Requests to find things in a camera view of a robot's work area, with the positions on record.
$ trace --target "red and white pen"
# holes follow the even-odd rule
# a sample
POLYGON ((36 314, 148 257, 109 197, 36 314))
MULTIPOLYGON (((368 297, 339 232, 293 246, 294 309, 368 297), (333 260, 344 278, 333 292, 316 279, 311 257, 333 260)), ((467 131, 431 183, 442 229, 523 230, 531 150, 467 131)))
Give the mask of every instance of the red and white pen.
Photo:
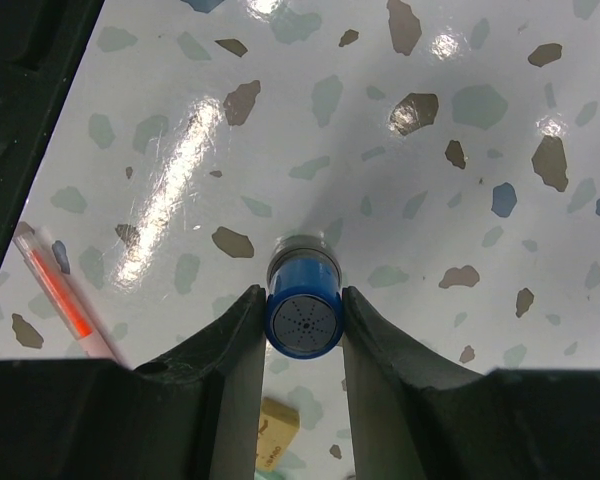
POLYGON ((89 318, 82 303, 56 266, 55 260, 36 238, 33 228, 26 222, 19 222, 12 241, 22 253, 24 263, 85 353, 89 357, 111 358, 123 364, 120 356, 89 318))

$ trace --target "marker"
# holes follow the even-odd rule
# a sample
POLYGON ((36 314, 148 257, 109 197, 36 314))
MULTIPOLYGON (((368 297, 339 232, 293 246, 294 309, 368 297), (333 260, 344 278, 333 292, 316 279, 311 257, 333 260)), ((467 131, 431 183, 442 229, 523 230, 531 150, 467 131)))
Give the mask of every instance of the marker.
POLYGON ((26 222, 19 222, 12 241, 24 257, 24 263, 85 353, 89 357, 110 358, 124 364, 95 327, 82 303, 56 266, 55 260, 36 238, 33 228, 26 222))

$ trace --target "brown spot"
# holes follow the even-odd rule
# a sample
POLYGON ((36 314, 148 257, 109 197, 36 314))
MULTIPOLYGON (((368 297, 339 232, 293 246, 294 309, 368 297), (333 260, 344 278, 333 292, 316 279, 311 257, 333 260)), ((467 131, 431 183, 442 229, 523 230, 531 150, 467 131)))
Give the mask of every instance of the brown spot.
POLYGON ((140 233, 138 229, 133 225, 127 225, 126 223, 121 223, 116 227, 116 233, 120 240, 124 242, 127 248, 133 248, 140 239, 140 233))
POLYGON ((42 335, 31 324, 22 318, 22 315, 14 313, 11 315, 11 320, 13 321, 11 329, 16 334, 16 340, 20 345, 28 348, 42 348, 44 338, 42 338, 42 335))
POLYGON ((464 347, 464 350, 460 354, 460 363, 469 363, 474 358, 476 358, 476 352, 471 348, 471 345, 464 347))
POLYGON ((438 114, 438 97, 433 93, 410 93, 396 105, 389 122, 401 135, 433 125, 438 114))
POLYGON ((480 274, 471 265, 465 265, 462 268, 450 268, 444 274, 444 278, 438 286, 440 288, 449 288, 453 286, 473 287, 480 281, 480 274))
POLYGON ((229 50, 234 55, 242 57, 249 50, 240 40, 236 40, 235 38, 225 38, 223 40, 216 40, 216 43, 220 45, 225 50, 229 50))
POLYGON ((344 32, 344 34, 340 38, 340 43, 338 44, 338 46, 346 47, 347 45, 355 42, 358 39, 358 35, 359 35, 359 33, 356 32, 355 30, 351 30, 351 29, 347 30, 346 32, 344 32))
POLYGON ((531 158, 533 171, 540 175, 545 185, 559 192, 567 189, 567 158, 562 139, 545 135, 531 158))
POLYGON ((451 165, 458 167, 460 170, 464 170, 467 166, 465 161, 464 152, 462 151, 462 145, 457 140, 450 140, 447 149, 444 151, 445 157, 451 162, 451 165))
POLYGON ((243 125, 256 104, 256 97, 260 93, 260 80, 243 83, 229 93, 225 98, 224 113, 229 125, 243 125))
POLYGON ((397 53, 411 55, 413 48, 422 36, 420 20, 413 14, 411 7, 400 0, 389 0, 389 33, 391 43, 397 53))
POLYGON ((520 290, 516 299, 516 317, 521 318, 522 315, 527 313, 535 298, 535 295, 528 288, 520 290))
POLYGON ((555 62, 562 57, 562 45, 559 43, 545 43, 536 48, 529 55, 529 63, 536 67, 544 67, 546 64, 555 62))
POLYGON ((249 237, 220 227, 211 235, 213 243, 232 258, 253 258, 255 253, 249 237))
POLYGON ((331 445, 331 448, 329 449, 329 453, 331 455, 333 455, 335 458, 337 458, 338 460, 342 460, 342 452, 340 451, 340 446, 339 445, 331 445))

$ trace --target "gray disc with holes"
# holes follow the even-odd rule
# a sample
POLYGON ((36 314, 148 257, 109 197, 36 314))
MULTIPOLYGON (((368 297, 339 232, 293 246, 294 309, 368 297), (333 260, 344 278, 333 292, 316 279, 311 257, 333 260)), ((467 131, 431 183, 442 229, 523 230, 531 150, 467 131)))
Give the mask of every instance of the gray disc with holes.
POLYGON ((278 342, 302 354, 324 349, 337 329, 333 309, 319 298, 297 295, 285 300, 273 316, 278 342))

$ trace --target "yellow block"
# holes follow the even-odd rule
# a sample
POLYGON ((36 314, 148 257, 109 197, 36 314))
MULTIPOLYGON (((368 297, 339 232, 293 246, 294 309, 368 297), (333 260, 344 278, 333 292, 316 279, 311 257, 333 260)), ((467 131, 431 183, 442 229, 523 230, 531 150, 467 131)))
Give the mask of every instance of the yellow block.
POLYGON ((263 398, 258 425, 256 468, 264 472, 273 471, 299 429, 300 415, 297 411, 270 398, 263 398))

